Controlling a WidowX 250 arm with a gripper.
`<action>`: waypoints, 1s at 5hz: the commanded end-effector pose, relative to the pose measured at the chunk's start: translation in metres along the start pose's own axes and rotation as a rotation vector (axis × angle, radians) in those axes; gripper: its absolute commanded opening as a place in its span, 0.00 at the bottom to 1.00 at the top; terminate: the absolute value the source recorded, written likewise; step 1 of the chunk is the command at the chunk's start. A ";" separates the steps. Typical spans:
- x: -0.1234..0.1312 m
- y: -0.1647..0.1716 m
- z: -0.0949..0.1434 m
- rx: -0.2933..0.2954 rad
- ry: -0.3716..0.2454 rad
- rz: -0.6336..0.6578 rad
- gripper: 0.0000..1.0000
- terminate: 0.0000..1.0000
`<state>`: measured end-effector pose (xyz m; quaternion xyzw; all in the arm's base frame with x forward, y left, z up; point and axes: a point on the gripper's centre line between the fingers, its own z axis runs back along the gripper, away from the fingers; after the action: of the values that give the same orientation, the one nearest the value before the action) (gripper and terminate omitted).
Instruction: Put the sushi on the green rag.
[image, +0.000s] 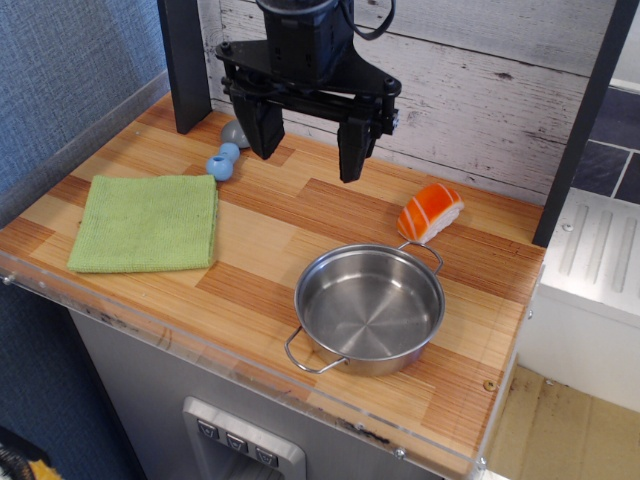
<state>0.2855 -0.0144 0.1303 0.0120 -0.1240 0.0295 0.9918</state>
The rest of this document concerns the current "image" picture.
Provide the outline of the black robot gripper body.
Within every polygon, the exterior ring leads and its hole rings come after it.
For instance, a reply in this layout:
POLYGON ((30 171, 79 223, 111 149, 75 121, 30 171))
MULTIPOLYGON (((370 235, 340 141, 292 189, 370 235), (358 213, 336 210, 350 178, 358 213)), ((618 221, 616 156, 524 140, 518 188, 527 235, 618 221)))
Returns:
POLYGON ((261 1, 266 37, 226 41, 215 49, 222 61, 226 93, 268 100, 338 123, 370 121, 375 136, 398 123, 394 102, 401 83, 369 64, 354 38, 379 38, 393 18, 371 32, 355 24, 351 1, 261 1))

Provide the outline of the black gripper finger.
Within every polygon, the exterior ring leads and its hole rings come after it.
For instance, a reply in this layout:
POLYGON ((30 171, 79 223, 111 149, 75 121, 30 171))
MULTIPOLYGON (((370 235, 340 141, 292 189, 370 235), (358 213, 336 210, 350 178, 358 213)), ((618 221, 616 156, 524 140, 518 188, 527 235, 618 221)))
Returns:
POLYGON ((251 149, 263 160, 269 159, 285 135, 282 108, 243 95, 233 95, 232 103, 251 149))
POLYGON ((376 136, 370 121, 351 119, 341 122, 337 132, 340 180, 357 181, 364 162, 372 155, 376 136))

